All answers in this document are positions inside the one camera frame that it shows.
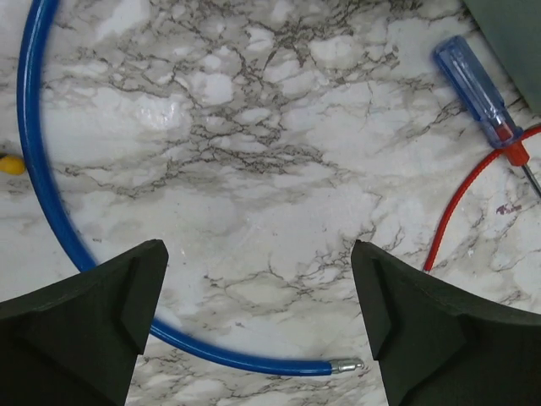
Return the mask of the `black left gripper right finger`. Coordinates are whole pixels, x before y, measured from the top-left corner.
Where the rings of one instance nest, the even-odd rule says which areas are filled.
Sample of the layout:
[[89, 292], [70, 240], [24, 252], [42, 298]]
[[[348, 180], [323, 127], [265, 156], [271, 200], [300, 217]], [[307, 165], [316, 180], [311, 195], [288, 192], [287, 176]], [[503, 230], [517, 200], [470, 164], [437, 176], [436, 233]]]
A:
[[538, 405], [540, 316], [356, 241], [352, 274], [390, 405]]

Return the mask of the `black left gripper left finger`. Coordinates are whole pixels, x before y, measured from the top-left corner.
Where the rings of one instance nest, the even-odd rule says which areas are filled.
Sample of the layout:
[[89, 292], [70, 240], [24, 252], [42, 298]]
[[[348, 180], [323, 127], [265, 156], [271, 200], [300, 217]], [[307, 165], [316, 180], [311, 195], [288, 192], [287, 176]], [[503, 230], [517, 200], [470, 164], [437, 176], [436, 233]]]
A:
[[168, 263], [159, 239], [1, 303], [3, 405], [123, 405]]

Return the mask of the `red cable lock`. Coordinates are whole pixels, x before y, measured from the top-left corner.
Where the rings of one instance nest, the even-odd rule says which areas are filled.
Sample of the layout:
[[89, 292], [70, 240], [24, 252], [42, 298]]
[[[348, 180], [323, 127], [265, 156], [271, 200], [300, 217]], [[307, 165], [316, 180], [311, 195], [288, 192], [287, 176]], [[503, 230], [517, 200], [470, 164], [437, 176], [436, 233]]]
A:
[[[540, 134], [540, 124], [534, 125], [529, 129], [526, 129], [524, 132], [524, 135], [522, 137], [523, 140], [526, 140], [536, 134]], [[482, 171], [488, 167], [490, 163], [492, 163], [495, 159], [497, 159], [499, 156], [503, 154], [503, 150], [494, 150], [490, 152], [483, 160], [479, 162], [479, 164], [465, 177], [465, 179], [462, 181], [454, 195], [451, 197], [451, 200], [449, 201], [447, 207], [443, 211], [443, 214], [441, 216], [441, 219], [439, 221], [439, 224], [436, 228], [434, 238], [432, 241], [432, 244], [429, 249], [429, 253], [427, 256], [426, 261], [424, 262], [423, 271], [424, 272], [430, 272], [434, 266], [434, 262], [436, 259], [436, 256], [438, 254], [440, 244], [442, 239], [444, 238], [445, 231], [447, 228], [447, 225], [449, 221], [451, 220], [451, 216], [453, 212], [455, 211], [457, 205], [459, 204], [460, 200], [464, 196], [464, 194], [467, 192], [469, 187], [473, 184], [475, 179], [482, 173]], [[535, 178], [533, 172], [527, 165], [522, 168], [523, 172], [525, 173], [527, 180], [529, 181], [530, 185], [532, 186], [534, 192], [540, 199], [540, 184], [538, 180]]]

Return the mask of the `blue cable lock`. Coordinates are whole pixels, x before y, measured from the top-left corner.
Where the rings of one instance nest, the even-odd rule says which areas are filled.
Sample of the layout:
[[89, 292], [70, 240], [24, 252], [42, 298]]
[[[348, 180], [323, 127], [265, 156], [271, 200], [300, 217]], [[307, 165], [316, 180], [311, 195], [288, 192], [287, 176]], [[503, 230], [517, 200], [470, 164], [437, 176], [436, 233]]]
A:
[[[79, 272], [96, 267], [96, 261], [77, 234], [64, 210], [47, 159], [41, 133], [41, 72], [46, 42], [59, 1], [40, 0], [30, 5], [19, 53], [17, 115], [19, 137], [30, 181], [41, 209], [68, 258]], [[272, 359], [219, 348], [154, 319], [150, 335], [174, 348], [226, 367], [273, 376], [329, 376], [364, 368], [359, 358], [338, 360]]]

